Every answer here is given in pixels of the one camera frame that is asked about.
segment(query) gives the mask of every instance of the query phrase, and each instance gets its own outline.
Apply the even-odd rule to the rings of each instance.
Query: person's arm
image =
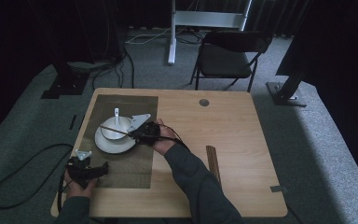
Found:
[[[161,135],[175,137],[174,133],[163,126],[160,129]],[[240,213],[224,195],[216,177],[200,158],[170,140],[157,141],[153,147],[171,166],[173,179],[188,198],[195,223],[243,223]]]
[[[97,184],[97,179],[92,179],[87,187],[83,189],[75,181],[71,180],[68,172],[65,172],[65,182],[68,185],[66,193],[66,201],[62,206],[62,210],[55,220],[55,224],[68,223],[89,223],[90,199],[92,190]]]

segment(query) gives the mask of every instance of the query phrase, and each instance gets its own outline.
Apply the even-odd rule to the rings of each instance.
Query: black metal base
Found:
[[[61,95],[81,95],[90,73],[75,73],[73,82],[70,85],[62,85],[59,76],[56,77],[48,91],[44,91],[42,99],[58,99]]]
[[[280,97],[279,90],[283,86],[283,83],[279,82],[268,82],[266,83],[269,93],[271,94],[272,100],[275,105],[296,105],[301,107],[306,107],[307,105],[302,99],[302,95],[299,90],[293,94],[293,96],[286,100]]]

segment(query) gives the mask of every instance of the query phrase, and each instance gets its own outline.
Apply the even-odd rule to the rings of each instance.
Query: long sleeve shirt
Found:
[[[194,223],[243,223],[240,213],[200,158],[179,144],[171,147],[164,157],[171,166],[173,179],[188,198]],[[88,223],[89,210],[90,199],[70,198],[55,223]]]

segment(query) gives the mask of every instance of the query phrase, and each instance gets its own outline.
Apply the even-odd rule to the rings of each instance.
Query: carpeted floor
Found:
[[[131,35],[161,31],[131,31]],[[193,41],[195,37],[183,35]],[[289,207],[286,217],[247,217],[246,223],[358,223],[358,167],[317,91],[309,84],[299,87],[307,107],[279,106],[272,102],[266,82],[276,77],[291,39],[275,37],[262,55],[251,94],[268,148]],[[133,59],[134,87],[138,89],[191,90],[188,85],[198,45],[178,42],[175,65],[168,65],[169,39],[127,44]],[[73,63],[77,67],[93,65]],[[95,88],[131,88],[131,63],[91,76]],[[93,92],[89,79],[82,95],[42,100],[56,76],[52,66],[38,74],[0,126],[0,180],[14,172],[37,151],[54,144],[73,144]],[[246,91],[248,79],[227,88],[230,80],[202,80],[201,90]],[[70,148],[56,146],[42,152],[0,187],[0,205],[16,204],[39,188],[49,172]],[[57,191],[64,161],[26,203],[0,209],[0,223],[52,223],[49,210]],[[121,218],[119,223],[190,223],[187,219]]]

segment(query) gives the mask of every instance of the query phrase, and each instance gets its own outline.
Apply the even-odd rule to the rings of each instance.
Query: wooden table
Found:
[[[243,217],[283,217],[287,213],[254,102],[248,92],[97,89],[74,148],[78,148],[99,94],[158,97],[158,118],[174,128],[208,167],[206,146],[216,148],[225,195]],[[209,105],[200,105],[206,99]],[[57,216],[56,202],[51,214]],[[190,217],[185,194],[157,152],[150,189],[94,190],[92,217]]]

